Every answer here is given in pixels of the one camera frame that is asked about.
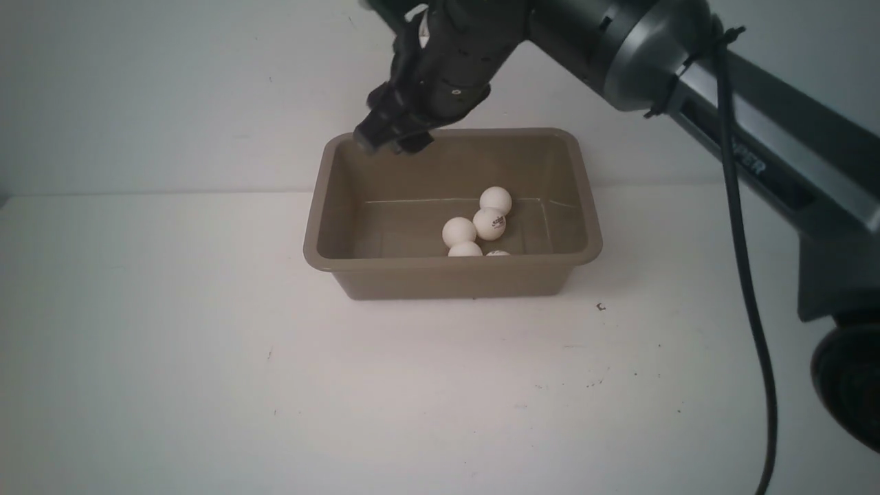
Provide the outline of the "black gripper viewer right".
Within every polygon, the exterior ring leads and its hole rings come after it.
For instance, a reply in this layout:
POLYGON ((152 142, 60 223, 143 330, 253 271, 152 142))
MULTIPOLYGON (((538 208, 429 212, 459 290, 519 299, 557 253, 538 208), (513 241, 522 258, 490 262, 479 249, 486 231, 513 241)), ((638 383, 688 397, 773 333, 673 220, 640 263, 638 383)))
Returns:
POLYGON ((354 129, 365 153, 388 145, 396 155, 423 151, 434 142, 429 131, 462 121, 488 97, 526 37, 528 1, 427 1, 421 12, 418 5, 368 3, 394 42, 389 78, 368 95, 370 113, 354 129))

